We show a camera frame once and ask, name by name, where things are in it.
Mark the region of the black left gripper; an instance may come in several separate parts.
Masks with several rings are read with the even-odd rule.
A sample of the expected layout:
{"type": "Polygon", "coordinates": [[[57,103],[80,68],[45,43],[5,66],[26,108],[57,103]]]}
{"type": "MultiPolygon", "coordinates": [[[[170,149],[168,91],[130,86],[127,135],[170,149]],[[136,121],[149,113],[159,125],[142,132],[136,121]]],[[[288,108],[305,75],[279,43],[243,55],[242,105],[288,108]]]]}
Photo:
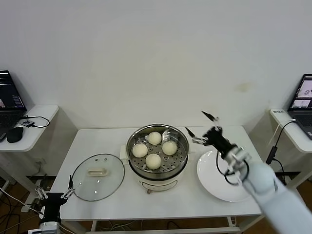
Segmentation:
{"type": "Polygon", "coordinates": [[[45,199],[45,222],[61,222],[60,207],[64,204],[64,199],[68,199],[75,191],[73,177],[70,175],[68,190],[65,193],[48,192],[46,194],[42,187],[36,187],[35,191],[39,199],[45,199]]]}

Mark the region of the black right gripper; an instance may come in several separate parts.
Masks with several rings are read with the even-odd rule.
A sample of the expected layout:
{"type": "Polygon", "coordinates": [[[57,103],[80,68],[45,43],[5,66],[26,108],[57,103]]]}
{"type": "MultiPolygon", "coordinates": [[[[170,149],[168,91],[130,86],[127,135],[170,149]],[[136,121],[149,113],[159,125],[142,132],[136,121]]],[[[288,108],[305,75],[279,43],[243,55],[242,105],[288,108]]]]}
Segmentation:
{"type": "Polygon", "coordinates": [[[219,124],[219,118],[214,117],[212,114],[201,111],[213,124],[211,128],[203,135],[197,137],[189,128],[185,127],[188,135],[195,144],[204,146],[214,146],[222,156],[226,156],[231,150],[237,148],[236,144],[231,144],[228,139],[223,136],[223,129],[219,124]]]}

